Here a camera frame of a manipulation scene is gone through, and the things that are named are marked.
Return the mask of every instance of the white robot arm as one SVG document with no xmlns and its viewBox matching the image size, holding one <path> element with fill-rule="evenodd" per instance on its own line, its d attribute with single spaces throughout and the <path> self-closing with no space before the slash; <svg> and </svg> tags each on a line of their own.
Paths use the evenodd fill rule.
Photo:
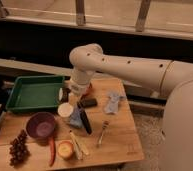
<svg viewBox="0 0 193 171">
<path fill-rule="evenodd" d="M 104 55 L 97 44 L 73 49 L 70 89 L 86 91 L 95 71 L 108 73 L 168 97 L 163 118 L 165 134 L 160 166 L 165 171 L 193 171 L 193 64 Z"/>
</svg>

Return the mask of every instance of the wooden table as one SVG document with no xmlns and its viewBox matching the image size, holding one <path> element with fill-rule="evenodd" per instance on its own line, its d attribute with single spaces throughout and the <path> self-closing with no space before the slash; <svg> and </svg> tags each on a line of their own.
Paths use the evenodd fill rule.
<svg viewBox="0 0 193 171">
<path fill-rule="evenodd" d="M 108 164 L 118 164 L 133 162 L 144 158 L 139 136 L 133 120 L 133 115 L 127 100 L 120 101 L 118 114 L 105 114 L 104 106 L 109 98 L 109 91 L 116 91 L 125 95 L 124 87 L 119 79 L 93 79 L 93 92 L 91 96 L 98 101 L 97 107 L 86 109 L 93 133 L 88 135 L 84 129 L 75 129 L 65 124 L 62 119 L 55 114 L 57 121 L 56 145 L 61 140 L 70 139 L 69 130 L 73 130 L 79 135 L 87 145 L 90 155 L 83 160 L 77 160 L 73 156 L 70 160 L 63 160 L 56 154 L 55 163 L 52 167 L 48 166 L 50 159 L 50 149 L 48 145 L 41 146 L 35 140 L 28 137 L 27 146 L 30 156 L 26 162 L 18 168 L 20 170 L 55 170 L 91 167 Z M 10 141 L 25 129 L 26 122 L 31 114 L 12 114 L 6 113 L 0 130 L 0 170 L 13 170 L 9 166 Z M 102 129 L 103 121 L 108 120 L 108 126 L 100 148 L 96 147 L 98 137 Z"/>
</svg>

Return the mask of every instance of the bunch of grapes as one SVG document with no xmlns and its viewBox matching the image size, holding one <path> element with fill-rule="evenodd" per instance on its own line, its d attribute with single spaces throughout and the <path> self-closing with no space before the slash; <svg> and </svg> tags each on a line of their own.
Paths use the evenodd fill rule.
<svg viewBox="0 0 193 171">
<path fill-rule="evenodd" d="M 27 146 L 25 145 L 27 139 L 27 134 L 25 130 L 21 130 L 20 134 L 15 138 L 13 141 L 10 142 L 12 145 L 10 147 L 10 154 L 11 154 L 11 159 L 10 159 L 10 165 L 11 166 L 16 166 L 23 161 L 29 156 L 29 151 Z"/>
</svg>

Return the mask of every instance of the green tray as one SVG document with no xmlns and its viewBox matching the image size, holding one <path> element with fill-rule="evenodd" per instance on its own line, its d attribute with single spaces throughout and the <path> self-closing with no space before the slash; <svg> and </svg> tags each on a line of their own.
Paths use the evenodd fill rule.
<svg viewBox="0 0 193 171">
<path fill-rule="evenodd" d="M 63 85 L 63 76 L 17 77 L 6 109 L 13 113 L 56 109 L 59 90 Z"/>
</svg>

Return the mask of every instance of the purple bowl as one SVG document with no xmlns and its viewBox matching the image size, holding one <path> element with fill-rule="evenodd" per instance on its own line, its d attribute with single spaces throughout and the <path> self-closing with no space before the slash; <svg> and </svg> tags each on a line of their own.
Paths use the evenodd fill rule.
<svg viewBox="0 0 193 171">
<path fill-rule="evenodd" d="M 55 126 L 56 120 L 52 113 L 38 112 L 27 122 L 26 131 L 34 139 L 46 139 L 53 134 Z"/>
</svg>

